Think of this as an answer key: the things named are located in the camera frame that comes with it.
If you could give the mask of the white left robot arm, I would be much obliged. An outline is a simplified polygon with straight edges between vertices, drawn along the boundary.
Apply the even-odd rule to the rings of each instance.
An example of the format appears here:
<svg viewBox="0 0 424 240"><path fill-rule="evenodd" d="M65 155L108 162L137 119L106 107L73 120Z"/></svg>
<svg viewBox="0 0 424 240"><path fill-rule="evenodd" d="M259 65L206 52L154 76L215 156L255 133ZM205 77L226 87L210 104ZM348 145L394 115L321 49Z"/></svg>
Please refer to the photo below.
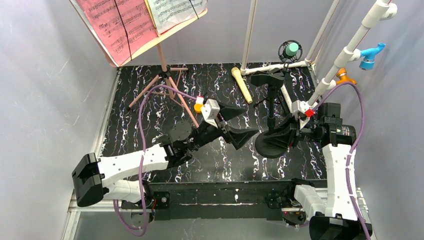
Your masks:
<svg viewBox="0 0 424 240"><path fill-rule="evenodd" d="M227 124L244 112L243 108L209 99L202 110L205 119L198 127L179 121L149 148L109 157L85 154L71 173L77 206L89 207L102 200L146 203L153 197L148 183L127 177L183 165L192 159L192 152L218 138L240 149L258 133L258 129L237 129Z"/></svg>

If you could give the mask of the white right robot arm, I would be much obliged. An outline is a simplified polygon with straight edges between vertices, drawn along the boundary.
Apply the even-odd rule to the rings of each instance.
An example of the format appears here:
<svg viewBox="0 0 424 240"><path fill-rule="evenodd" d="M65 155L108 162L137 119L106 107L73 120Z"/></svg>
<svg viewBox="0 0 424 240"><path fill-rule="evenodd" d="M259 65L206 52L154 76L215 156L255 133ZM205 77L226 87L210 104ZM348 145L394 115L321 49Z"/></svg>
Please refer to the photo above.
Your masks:
<svg viewBox="0 0 424 240"><path fill-rule="evenodd" d="M312 127L301 128L290 117L258 135L255 149L266 158L281 157L300 141L319 143L327 172L326 200L311 181L294 178L284 190L269 191L265 201L271 209L301 208L312 240L369 240L373 227L364 219L355 193L359 138L353 126L343 124L340 112L340 104L324 103L315 111L317 122Z"/></svg>

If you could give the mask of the right robot arm base mount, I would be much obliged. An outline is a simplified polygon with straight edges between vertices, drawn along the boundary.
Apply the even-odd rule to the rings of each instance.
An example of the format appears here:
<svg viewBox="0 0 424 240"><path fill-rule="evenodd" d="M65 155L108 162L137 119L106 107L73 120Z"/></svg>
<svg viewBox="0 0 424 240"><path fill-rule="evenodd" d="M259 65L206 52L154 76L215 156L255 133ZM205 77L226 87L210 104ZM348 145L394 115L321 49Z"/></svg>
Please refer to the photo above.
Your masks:
<svg viewBox="0 0 424 240"><path fill-rule="evenodd" d="M282 219L289 226L302 226L307 223L306 213L301 204L285 196L275 196L269 194L266 198L266 204L270 209L281 210Z"/></svg>

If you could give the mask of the black microphone stand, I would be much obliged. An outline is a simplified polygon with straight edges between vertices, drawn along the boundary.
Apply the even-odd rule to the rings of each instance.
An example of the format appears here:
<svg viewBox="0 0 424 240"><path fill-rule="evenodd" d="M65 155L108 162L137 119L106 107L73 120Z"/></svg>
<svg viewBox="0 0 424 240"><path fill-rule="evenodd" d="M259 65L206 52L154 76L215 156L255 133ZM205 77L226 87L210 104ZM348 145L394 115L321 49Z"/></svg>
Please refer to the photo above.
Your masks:
<svg viewBox="0 0 424 240"><path fill-rule="evenodd" d="M268 90L268 85L267 85L267 96L265 98L259 100L257 103L255 103L253 105L253 107L256 108L256 107L258 107L259 104L261 104L263 102L267 102L268 115L267 115L266 122L267 122L268 130L271 130L271 131L274 130L275 128L278 128L281 124L285 124L285 123L290 122L290 120L286 119L279 126L276 126L275 105L280 105L280 104L277 104L277 101L278 101L278 99L275 96L271 96L271 90ZM255 150L257 151L257 153L259 155L261 155L265 158L269 158L269 159L279 158L279 157L283 156L289 148L289 147L259 146L258 145L258 136L255 139Z"/></svg>

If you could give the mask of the cream yellow microphone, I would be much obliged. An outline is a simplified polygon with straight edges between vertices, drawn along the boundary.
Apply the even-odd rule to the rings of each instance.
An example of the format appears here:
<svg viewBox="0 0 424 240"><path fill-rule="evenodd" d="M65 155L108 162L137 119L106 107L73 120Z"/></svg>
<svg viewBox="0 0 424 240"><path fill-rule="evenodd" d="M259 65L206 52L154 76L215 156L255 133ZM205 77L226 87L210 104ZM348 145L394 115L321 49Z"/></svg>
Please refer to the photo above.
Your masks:
<svg viewBox="0 0 424 240"><path fill-rule="evenodd" d="M233 76L233 78L235 79L237 85L239 86L241 93L243 94L246 102L248 104L251 104L253 102L252 96L247 88L247 85L241 75L241 71L239 68L237 67L233 67L231 69L231 75Z"/></svg>

